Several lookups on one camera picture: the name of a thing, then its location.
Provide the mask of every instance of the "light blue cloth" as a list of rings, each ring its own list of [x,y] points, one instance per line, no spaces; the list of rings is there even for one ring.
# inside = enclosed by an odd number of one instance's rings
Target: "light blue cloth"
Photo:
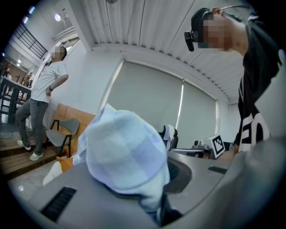
[[[174,133],[175,133],[175,128],[173,126],[171,126],[170,124],[166,125],[166,132],[164,135],[164,140],[167,140],[167,145],[166,145],[166,149],[167,151],[170,149],[171,146],[171,141],[174,138]]]
[[[74,165],[86,160],[95,179],[117,193],[140,195],[146,212],[160,208],[170,176],[166,147],[150,124],[133,112],[106,104],[78,142]]]

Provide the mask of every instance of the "sneaker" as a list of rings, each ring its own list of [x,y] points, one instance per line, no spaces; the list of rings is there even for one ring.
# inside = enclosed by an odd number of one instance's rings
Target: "sneaker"
[[[22,140],[18,140],[17,143],[18,143],[19,146],[24,147],[26,150],[31,150],[31,146],[25,147],[23,142],[22,142]]]
[[[37,155],[37,154],[33,153],[33,154],[30,156],[30,160],[31,160],[31,161],[36,161],[36,160],[38,160],[39,158],[41,158],[42,156],[44,156],[44,153],[42,153],[41,155]]]

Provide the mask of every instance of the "gray pants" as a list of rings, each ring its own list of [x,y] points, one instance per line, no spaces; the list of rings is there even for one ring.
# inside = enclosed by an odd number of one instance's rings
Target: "gray pants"
[[[41,155],[42,153],[42,143],[43,143],[43,118],[46,109],[49,104],[47,102],[36,101],[33,99],[28,99],[20,109],[16,112],[16,119],[19,125],[19,132],[22,138],[23,145],[26,147],[30,146],[30,142],[26,132],[26,118],[30,115],[32,117],[32,130],[35,138],[35,154]]]

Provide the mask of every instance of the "vent slot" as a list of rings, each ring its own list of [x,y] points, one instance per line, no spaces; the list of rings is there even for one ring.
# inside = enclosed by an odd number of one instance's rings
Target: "vent slot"
[[[64,187],[57,193],[57,195],[45,206],[41,213],[56,222],[65,207],[71,201],[76,193],[76,189]]]

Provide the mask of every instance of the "orange cushion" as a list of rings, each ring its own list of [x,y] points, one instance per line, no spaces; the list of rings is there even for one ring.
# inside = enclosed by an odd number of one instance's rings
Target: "orange cushion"
[[[70,169],[71,167],[73,167],[73,164],[72,164],[73,158],[72,157],[70,157],[70,158],[57,157],[57,159],[61,163],[63,173],[65,171],[67,171],[68,169]]]

